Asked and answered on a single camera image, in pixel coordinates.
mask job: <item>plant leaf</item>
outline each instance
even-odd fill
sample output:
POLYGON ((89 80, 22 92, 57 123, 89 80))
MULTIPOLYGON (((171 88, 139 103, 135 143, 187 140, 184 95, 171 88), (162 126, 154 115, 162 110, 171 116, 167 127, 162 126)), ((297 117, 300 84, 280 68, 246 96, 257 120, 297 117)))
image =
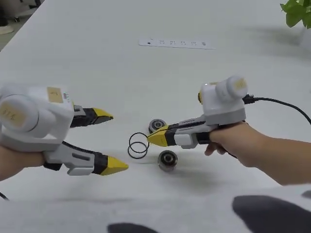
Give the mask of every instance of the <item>plant leaf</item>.
POLYGON ((311 12, 306 13, 302 19, 303 25, 308 28, 311 27, 311 12))
POLYGON ((307 8, 303 7, 302 5, 291 6, 287 9, 287 13, 293 14, 293 15, 304 15, 307 12, 307 8))
POLYGON ((282 10, 285 13, 288 13, 288 11, 293 7, 293 6, 297 6, 300 5, 299 3, 296 2, 296 0, 289 0, 286 4, 280 4, 282 10))
POLYGON ((300 20, 302 20, 303 15, 293 15, 293 14, 286 14, 286 24, 290 28, 295 26, 300 20))

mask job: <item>ball bearing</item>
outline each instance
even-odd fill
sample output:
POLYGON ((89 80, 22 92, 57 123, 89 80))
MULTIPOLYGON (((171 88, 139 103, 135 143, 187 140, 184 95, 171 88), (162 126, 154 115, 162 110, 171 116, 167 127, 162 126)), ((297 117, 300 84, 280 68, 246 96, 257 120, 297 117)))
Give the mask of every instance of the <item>ball bearing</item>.
POLYGON ((149 124, 149 133, 153 133, 165 125, 166 122, 164 120, 153 119, 149 124))
POLYGON ((170 150, 161 152, 157 160, 160 169, 166 172, 173 171, 177 165, 177 162, 177 155, 170 150))

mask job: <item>o-ring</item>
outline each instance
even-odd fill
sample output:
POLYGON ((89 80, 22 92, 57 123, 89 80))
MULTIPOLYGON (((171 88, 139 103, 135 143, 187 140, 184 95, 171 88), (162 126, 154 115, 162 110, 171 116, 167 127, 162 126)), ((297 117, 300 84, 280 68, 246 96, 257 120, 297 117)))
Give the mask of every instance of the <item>o-ring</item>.
POLYGON ((140 142, 140 141, 131 142, 131 141, 132 141, 132 138, 133 138, 135 135, 137 135, 137 134, 141 134, 141 135, 143 135, 143 136, 145 136, 145 137, 147 138, 147 135, 144 134, 144 133, 141 133, 141 132, 137 132, 137 133, 132 134, 131 137, 130 137, 130 139, 129 139, 129 141, 128 141, 129 146, 128 146, 128 148, 127 148, 127 153, 128 153, 128 155, 129 155, 131 158, 133 158, 133 159, 142 159, 142 158, 144 158, 144 157, 147 155, 147 153, 148 153, 148 148, 149 148, 149 146, 150 146, 150 143, 148 142, 148 144, 146 145, 145 143, 140 142), (132 147, 134 144, 141 144, 141 145, 143 145, 143 146, 145 147, 145 150, 143 150, 143 151, 134 150, 133 147, 132 147), (130 149, 131 149, 133 152, 137 153, 137 154, 143 154, 143 155, 142 155, 141 157, 134 157, 134 156, 130 153, 130 149))

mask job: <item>human hand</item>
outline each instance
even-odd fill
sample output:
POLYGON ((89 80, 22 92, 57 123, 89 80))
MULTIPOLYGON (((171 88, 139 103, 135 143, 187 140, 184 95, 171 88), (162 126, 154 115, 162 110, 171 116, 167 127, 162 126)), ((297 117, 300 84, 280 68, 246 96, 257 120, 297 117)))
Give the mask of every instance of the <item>human hand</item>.
POLYGON ((18 152, 0 146, 0 181, 18 174, 26 167, 43 164, 44 158, 39 152, 18 152))
POLYGON ((214 130, 209 134, 210 143, 205 155, 211 155, 215 150, 219 154, 230 154, 246 167, 255 167, 258 151, 264 145, 267 136, 259 133, 245 122, 234 124, 228 128, 214 130))

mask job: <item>white table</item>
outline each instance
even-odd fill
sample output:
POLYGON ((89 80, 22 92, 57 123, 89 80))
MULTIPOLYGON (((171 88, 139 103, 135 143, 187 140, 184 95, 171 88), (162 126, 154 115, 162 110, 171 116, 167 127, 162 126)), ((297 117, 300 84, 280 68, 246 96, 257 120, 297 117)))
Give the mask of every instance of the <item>white table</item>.
MULTIPOLYGON (((174 173, 156 164, 163 148, 141 161, 127 155, 132 133, 151 119, 179 122, 202 114, 202 83, 232 74, 247 78, 250 93, 298 105, 311 114, 311 55, 293 40, 278 2, 211 0, 48 0, 0 54, 1 82, 63 83, 75 104, 112 113, 113 121, 71 130, 68 141, 128 162, 112 176, 70 177, 66 170, 26 169, 0 183, 21 199, 127 199, 206 195, 277 184, 230 156, 207 158, 205 147, 171 148, 174 173), (216 50, 151 48, 141 37, 207 39, 216 50)), ((247 106, 248 122, 275 137, 310 140, 311 128, 295 110, 258 102, 247 106)))

